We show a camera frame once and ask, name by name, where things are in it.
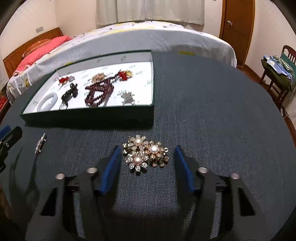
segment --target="red pillow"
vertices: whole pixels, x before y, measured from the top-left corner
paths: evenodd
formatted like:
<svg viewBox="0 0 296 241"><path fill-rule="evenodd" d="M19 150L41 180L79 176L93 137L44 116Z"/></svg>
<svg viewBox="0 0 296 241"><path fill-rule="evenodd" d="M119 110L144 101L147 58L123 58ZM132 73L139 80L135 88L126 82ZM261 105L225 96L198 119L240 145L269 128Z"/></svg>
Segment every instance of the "red pillow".
<svg viewBox="0 0 296 241"><path fill-rule="evenodd" d="M52 39L48 44L40 47L39 49L35 50L34 52L30 53L27 57L25 57L17 69L14 71L13 76L17 76L22 73L25 69L29 68L33 65L37 60L41 59L44 55L48 54L56 47L60 46L66 41L72 40L73 38L69 36L61 36Z"/></svg>
<svg viewBox="0 0 296 241"><path fill-rule="evenodd" d="M22 55L22 58L28 56L30 53L33 51L39 49L40 47L44 46L45 44L48 44L50 42L50 39L42 39L39 40L38 42L32 44Z"/></svg>

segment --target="metal screw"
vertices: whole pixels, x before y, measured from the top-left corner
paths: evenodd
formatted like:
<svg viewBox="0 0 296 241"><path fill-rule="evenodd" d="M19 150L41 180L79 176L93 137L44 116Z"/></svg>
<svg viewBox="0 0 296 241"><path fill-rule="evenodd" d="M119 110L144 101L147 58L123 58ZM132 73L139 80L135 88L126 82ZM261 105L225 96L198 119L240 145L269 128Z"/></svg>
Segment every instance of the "metal screw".
<svg viewBox="0 0 296 241"><path fill-rule="evenodd" d="M240 177L239 177L239 175L238 175L237 173L232 173L232 174L230 174L230 177L231 177L232 179L240 179Z"/></svg>
<svg viewBox="0 0 296 241"><path fill-rule="evenodd" d="M62 180L64 178L65 178L65 174L64 173L59 173L59 174L56 175L56 179L58 179L58 180Z"/></svg>
<svg viewBox="0 0 296 241"><path fill-rule="evenodd" d="M88 174L96 173L98 169L96 167L91 167L86 170Z"/></svg>
<svg viewBox="0 0 296 241"><path fill-rule="evenodd" d="M207 168L205 168L205 167L199 167L198 169L197 169L199 172L201 172L201 173L207 173L209 170L207 169Z"/></svg>

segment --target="silver brooch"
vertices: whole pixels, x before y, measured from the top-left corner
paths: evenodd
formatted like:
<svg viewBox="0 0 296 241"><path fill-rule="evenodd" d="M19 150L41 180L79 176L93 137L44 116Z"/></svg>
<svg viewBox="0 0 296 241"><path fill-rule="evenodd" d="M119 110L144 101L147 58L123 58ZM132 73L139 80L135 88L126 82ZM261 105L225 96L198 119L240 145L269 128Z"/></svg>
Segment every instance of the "silver brooch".
<svg viewBox="0 0 296 241"><path fill-rule="evenodd" d="M135 105L135 100L133 99L134 96L135 95L132 94L131 92L123 93L123 95L121 96L121 98L124 99L124 101L122 101L122 105L125 105L125 104Z"/></svg>
<svg viewBox="0 0 296 241"><path fill-rule="evenodd" d="M164 167L169 161L167 157L168 148L162 147L160 142L154 144L153 141L146 141L145 136L136 135L136 137L128 137L128 142L123 144L123 155L125 161L129 164L130 169L136 169L137 172L141 168L147 169L147 162L151 161L152 166Z"/></svg>
<svg viewBox="0 0 296 241"><path fill-rule="evenodd" d="M44 133L42 135L42 137L39 139L39 141L37 142L37 145L36 145L36 148L35 148L35 155L36 156L41 152L41 150L42 150L45 143L46 143L46 133Z"/></svg>

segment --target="wooden headboard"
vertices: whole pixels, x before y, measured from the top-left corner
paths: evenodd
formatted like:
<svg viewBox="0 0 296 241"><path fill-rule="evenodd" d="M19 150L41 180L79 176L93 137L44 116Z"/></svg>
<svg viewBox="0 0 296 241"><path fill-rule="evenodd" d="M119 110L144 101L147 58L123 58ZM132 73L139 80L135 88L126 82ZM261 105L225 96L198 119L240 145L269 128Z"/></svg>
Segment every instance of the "wooden headboard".
<svg viewBox="0 0 296 241"><path fill-rule="evenodd" d="M4 66L8 77L11 78L13 72L17 69L18 65L22 61L22 54L34 43L42 39L54 39L56 37L63 36L60 28L52 29L46 33L43 33L30 41L26 42L22 46L18 47L15 51L9 54L4 60Z"/></svg>

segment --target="white bangle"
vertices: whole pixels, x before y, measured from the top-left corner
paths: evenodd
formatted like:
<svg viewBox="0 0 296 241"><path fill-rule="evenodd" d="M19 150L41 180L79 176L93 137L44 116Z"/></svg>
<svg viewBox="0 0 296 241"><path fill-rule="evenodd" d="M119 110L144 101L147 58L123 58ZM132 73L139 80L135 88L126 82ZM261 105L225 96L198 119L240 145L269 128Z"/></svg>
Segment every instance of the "white bangle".
<svg viewBox="0 0 296 241"><path fill-rule="evenodd" d="M49 102L48 105L46 105L42 110L42 106L43 104L49 100L50 98L52 98L52 100ZM55 103L57 102L57 94L56 93L50 93L48 94L47 96L45 96L39 103L39 105L37 106L37 112L40 112L40 111L48 111L50 110L54 105Z"/></svg>

